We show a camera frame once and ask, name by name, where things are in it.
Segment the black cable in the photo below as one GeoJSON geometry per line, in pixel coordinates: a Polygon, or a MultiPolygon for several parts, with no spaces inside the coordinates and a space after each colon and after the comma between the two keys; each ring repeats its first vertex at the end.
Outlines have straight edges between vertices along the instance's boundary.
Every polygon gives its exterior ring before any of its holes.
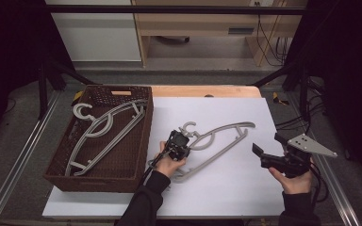
{"type": "Polygon", "coordinates": [[[307,134],[308,133],[308,130],[310,129],[310,126],[311,126],[311,114],[309,113],[310,112],[310,102],[307,103],[306,105],[306,112],[308,113],[307,114],[307,128],[305,129],[304,133],[307,134]]]}
{"type": "Polygon", "coordinates": [[[316,95],[316,96],[312,96],[312,97],[308,100],[308,102],[311,103],[314,99],[316,99],[316,98],[322,98],[322,97],[323,97],[322,94],[319,94],[319,95],[316,95]]]}
{"type": "MultiPolygon", "coordinates": [[[[313,106],[313,108],[311,108],[307,112],[309,114],[311,113],[312,115],[314,115],[314,114],[318,113],[315,110],[317,110],[321,106],[323,106],[323,103],[319,103],[319,104],[313,106]]],[[[284,121],[284,122],[277,123],[277,124],[275,124],[275,127],[278,127],[278,126],[281,126],[281,125],[284,125],[284,124],[288,124],[287,126],[284,126],[284,127],[280,128],[280,129],[284,129],[284,128],[288,127],[288,126],[291,126],[292,124],[295,124],[295,123],[298,123],[298,122],[302,121],[303,119],[304,119],[303,116],[299,116],[299,117],[297,117],[295,119],[292,119],[292,120],[289,120],[289,121],[284,121]]]]}
{"type": "Polygon", "coordinates": [[[299,128],[302,128],[302,127],[305,127],[307,126],[307,124],[304,124],[304,125],[299,125],[299,126],[295,126],[295,127],[291,127],[291,128],[288,128],[290,125],[286,125],[284,127],[281,127],[277,130],[296,130],[296,129],[299,129],[299,128]]]}
{"type": "Polygon", "coordinates": [[[299,161],[300,163],[306,165],[308,167],[308,169],[313,173],[313,175],[316,177],[317,179],[317,187],[315,189],[315,192],[314,192],[314,195],[313,195],[313,199],[312,199],[312,206],[313,208],[315,207],[316,203],[317,202],[324,202],[326,199],[328,199],[328,196],[329,196],[329,188],[328,188],[328,184],[325,182],[325,180],[322,178],[321,176],[321,171],[319,169],[319,167],[316,166],[316,164],[314,163],[309,163],[307,164],[306,162],[304,162],[304,160],[299,157],[299,156],[296,156],[295,154],[293,153],[289,153],[289,155],[291,157],[293,157],[294,159],[296,159],[297,161],[299,161]],[[322,186],[322,183],[324,184],[324,187],[325,187],[325,195],[322,199],[319,200],[319,195],[320,195],[320,191],[321,191],[321,186],[322,186]]]}
{"type": "Polygon", "coordinates": [[[278,52],[278,46],[280,45],[280,40],[281,40],[281,37],[278,37],[277,43],[275,44],[275,53],[276,53],[276,57],[281,60],[281,64],[284,65],[285,60],[287,58],[288,38],[284,38],[282,53],[278,52]]]}
{"type": "Polygon", "coordinates": [[[145,183],[145,180],[148,177],[149,173],[151,173],[152,169],[155,167],[157,162],[164,156],[164,154],[165,154],[164,152],[161,152],[160,154],[157,155],[152,164],[150,164],[149,168],[146,169],[146,171],[143,173],[143,176],[142,178],[140,178],[140,183],[138,186],[142,186],[143,183],[145,183]]]}
{"type": "Polygon", "coordinates": [[[9,111],[13,110],[14,106],[17,105],[16,100],[11,99],[11,98],[8,98],[8,100],[13,102],[13,106],[11,106],[10,109],[6,110],[6,111],[4,112],[4,114],[6,114],[6,113],[8,113],[9,111]]]}
{"type": "Polygon", "coordinates": [[[314,208],[316,206],[317,199],[318,199],[318,197],[320,195],[320,191],[321,191],[321,180],[320,180],[321,177],[311,166],[309,167],[309,169],[317,179],[317,187],[314,191],[312,202],[311,202],[311,205],[314,208]]]}
{"type": "Polygon", "coordinates": [[[261,52],[263,53],[263,56],[264,58],[266,59],[267,63],[271,66],[283,66],[283,65],[275,65],[275,64],[271,64],[269,62],[269,60],[267,59],[267,56],[266,56],[266,53],[264,52],[263,48],[261,48],[261,45],[260,45],[260,42],[258,41],[258,30],[259,28],[261,27],[261,22],[260,22],[260,15],[257,15],[257,30],[256,30],[256,41],[257,41],[257,45],[258,45],[258,48],[261,50],[261,52]]]}
{"type": "Polygon", "coordinates": [[[261,25],[260,15],[257,15],[257,17],[258,17],[258,26],[260,27],[261,33],[263,33],[264,39],[266,40],[267,44],[269,45],[269,48],[270,48],[270,50],[271,50],[272,55],[275,57],[275,59],[277,59],[278,62],[281,63],[281,60],[277,57],[277,55],[276,55],[276,54],[274,53],[274,51],[272,50],[272,45],[270,44],[270,39],[267,38],[267,35],[266,35],[266,33],[264,32],[264,28],[263,28],[263,26],[261,25]]]}

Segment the person's left hand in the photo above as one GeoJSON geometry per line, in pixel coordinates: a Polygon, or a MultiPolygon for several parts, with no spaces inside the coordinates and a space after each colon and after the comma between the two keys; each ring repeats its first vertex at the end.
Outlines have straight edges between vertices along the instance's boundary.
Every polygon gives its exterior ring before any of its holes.
{"type": "MultiPolygon", "coordinates": [[[[160,141],[160,151],[163,152],[164,146],[166,145],[165,141],[160,141]]],[[[174,161],[169,156],[162,157],[157,163],[156,163],[156,171],[163,173],[167,177],[172,177],[174,172],[184,166],[187,163],[187,158],[183,158],[180,161],[174,161]]]]}

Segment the wicker basket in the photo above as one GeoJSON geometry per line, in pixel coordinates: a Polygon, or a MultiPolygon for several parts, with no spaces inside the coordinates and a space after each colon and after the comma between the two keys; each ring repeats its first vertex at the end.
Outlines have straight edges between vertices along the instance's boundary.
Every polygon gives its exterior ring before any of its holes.
{"type": "MultiPolygon", "coordinates": [[[[152,89],[150,87],[87,86],[79,101],[79,103],[92,105],[91,109],[82,109],[83,115],[90,114],[99,118],[113,107],[136,100],[148,101],[144,108],[144,118],[90,171],[81,176],[74,176],[75,171],[80,171],[78,168],[72,167],[70,176],[65,176],[65,170],[75,144],[90,127],[91,121],[83,121],[73,116],[43,177],[62,191],[134,192],[145,170],[154,109],[152,89]],[[129,95],[113,94],[116,91],[128,92],[129,95]]],[[[133,115],[135,115],[133,109],[116,114],[113,117],[113,126],[107,134],[87,138],[75,162],[88,165],[88,161],[99,154],[124,129],[133,115]]],[[[104,124],[95,131],[101,130],[104,124]]]]}

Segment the black sleeve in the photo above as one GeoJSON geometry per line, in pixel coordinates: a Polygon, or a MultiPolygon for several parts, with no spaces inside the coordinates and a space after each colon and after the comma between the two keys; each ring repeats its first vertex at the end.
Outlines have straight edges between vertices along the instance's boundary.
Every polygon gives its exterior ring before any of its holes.
{"type": "Polygon", "coordinates": [[[285,211],[282,212],[279,226],[321,226],[321,221],[313,211],[311,193],[288,195],[282,193],[285,211]]]}
{"type": "Polygon", "coordinates": [[[161,193],[170,184],[170,179],[164,174],[152,171],[146,186],[140,186],[116,226],[146,225],[156,223],[156,212],[163,203],[161,193]]]}

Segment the person's right hand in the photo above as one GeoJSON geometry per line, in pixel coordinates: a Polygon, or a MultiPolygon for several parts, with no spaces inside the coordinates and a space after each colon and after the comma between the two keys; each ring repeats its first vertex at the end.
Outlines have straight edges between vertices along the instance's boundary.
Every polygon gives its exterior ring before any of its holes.
{"type": "Polygon", "coordinates": [[[275,168],[269,168],[271,175],[281,183],[284,192],[289,195],[309,193],[311,190],[312,173],[309,170],[301,176],[288,178],[275,168]]]}

